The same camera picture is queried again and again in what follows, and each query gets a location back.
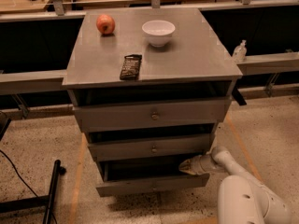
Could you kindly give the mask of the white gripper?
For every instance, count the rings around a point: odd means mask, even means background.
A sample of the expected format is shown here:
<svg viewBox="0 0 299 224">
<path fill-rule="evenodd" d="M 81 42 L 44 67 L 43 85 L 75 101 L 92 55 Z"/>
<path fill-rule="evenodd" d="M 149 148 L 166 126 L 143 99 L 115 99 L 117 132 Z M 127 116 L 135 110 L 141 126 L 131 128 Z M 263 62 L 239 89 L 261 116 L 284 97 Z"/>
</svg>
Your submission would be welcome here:
<svg viewBox="0 0 299 224">
<path fill-rule="evenodd" d="M 179 165 L 179 170 L 188 175 L 202 175 L 205 173 L 222 172 L 223 168 L 218 165 L 211 155 L 195 156 L 187 159 Z"/>
</svg>

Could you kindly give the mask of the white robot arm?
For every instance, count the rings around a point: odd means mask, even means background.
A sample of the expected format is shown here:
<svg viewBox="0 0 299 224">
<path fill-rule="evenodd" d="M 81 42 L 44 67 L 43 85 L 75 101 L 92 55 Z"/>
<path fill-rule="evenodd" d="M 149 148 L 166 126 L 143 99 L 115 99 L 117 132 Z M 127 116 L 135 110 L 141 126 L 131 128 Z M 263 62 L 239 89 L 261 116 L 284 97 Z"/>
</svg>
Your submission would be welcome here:
<svg viewBox="0 0 299 224">
<path fill-rule="evenodd" d="M 218 224 L 292 224 L 290 207 L 244 169 L 226 147 L 194 156 L 179 165 L 188 175 L 225 171 L 218 192 Z"/>
</svg>

